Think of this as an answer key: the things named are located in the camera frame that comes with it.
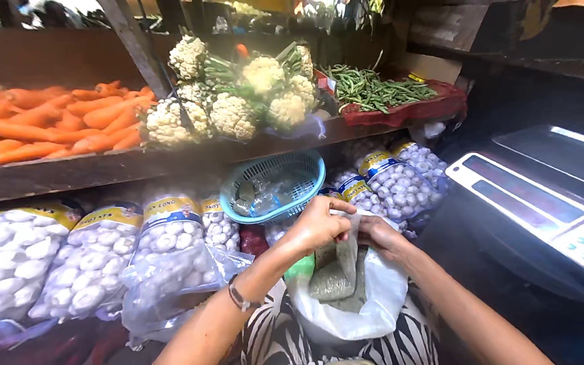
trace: bracelet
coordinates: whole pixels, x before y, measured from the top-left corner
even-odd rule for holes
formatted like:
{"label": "bracelet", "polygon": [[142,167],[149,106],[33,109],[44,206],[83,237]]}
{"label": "bracelet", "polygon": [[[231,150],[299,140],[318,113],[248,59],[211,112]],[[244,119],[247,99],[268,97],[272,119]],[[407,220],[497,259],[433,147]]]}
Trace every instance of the bracelet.
{"label": "bracelet", "polygon": [[240,293],[238,292],[238,290],[236,289],[236,286],[234,285],[234,279],[238,276],[238,274],[235,274],[231,280],[229,280],[229,296],[231,297],[231,300],[234,301],[234,303],[238,306],[238,309],[241,312],[246,312],[249,309],[256,309],[256,308],[260,308],[260,306],[262,305],[261,303],[252,303],[249,301],[245,301],[243,299],[243,296],[240,295]]}

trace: wooden post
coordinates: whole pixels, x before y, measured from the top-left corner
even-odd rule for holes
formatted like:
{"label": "wooden post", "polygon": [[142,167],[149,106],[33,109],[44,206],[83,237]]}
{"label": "wooden post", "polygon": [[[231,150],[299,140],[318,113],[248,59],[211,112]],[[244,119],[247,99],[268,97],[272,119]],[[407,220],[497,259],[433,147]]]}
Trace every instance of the wooden post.
{"label": "wooden post", "polygon": [[125,0],[99,0],[107,19],[132,56],[134,64],[143,79],[152,88],[154,95],[164,99],[170,94],[168,80],[150,49],[149,41],[134,20],[130,7]]}

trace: hand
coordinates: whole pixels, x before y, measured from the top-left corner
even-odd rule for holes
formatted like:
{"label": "hand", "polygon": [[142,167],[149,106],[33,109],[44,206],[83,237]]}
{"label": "hand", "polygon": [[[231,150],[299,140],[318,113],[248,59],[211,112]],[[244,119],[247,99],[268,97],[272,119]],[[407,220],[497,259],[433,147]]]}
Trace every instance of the hand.
{"label": "hand", "polygon": [[330,215],[330,209],[349,214],[358,211],[354,205],[334,197],[316,196],[308,202],[303,213],[288,230],[284,236],[286,241],[295,242],[299,253],[306,256],[332,240],[347,240],[350,220]]}
{"label": "hand", "polygon": [[399,263],[417,249],[378,216],[362,216],[358,244],[373,246],[385,259]]}

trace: digital scale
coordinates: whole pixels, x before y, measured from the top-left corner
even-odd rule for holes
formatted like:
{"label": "digital scale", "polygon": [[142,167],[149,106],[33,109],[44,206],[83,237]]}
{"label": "digital scale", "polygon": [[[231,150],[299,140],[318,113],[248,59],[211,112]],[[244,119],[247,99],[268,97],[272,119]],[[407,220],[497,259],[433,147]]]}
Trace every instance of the digital scale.
{"label": "digital scale", "polygon": [[584,135],[541,125],[447,168],[417,245],[558,365],[584,365]]}

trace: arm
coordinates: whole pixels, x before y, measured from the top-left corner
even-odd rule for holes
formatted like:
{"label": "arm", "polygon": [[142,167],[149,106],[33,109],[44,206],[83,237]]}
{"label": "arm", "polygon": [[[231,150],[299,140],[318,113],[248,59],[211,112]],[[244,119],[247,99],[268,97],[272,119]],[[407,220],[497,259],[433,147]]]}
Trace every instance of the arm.
{"label": "arm", "polygon": [[[296,261],[334,239],[348,238],[350,221],[330,216],[330,209],[351,214],[356,211],[354,206],[334,198],[313,198],[285,236],[235,279],[236,289],[245,300],[262,303],[267,292]],[[229,297],[228,289],[220,290],[180,328],[154,363],[217,364],[253,312],[241,312]]]}
{"label": "arm", "polygon": [[520,331],[457,283],[425,252],[377,217],[360,232],[385,258],[398,262],[482,364],[553,365]]}

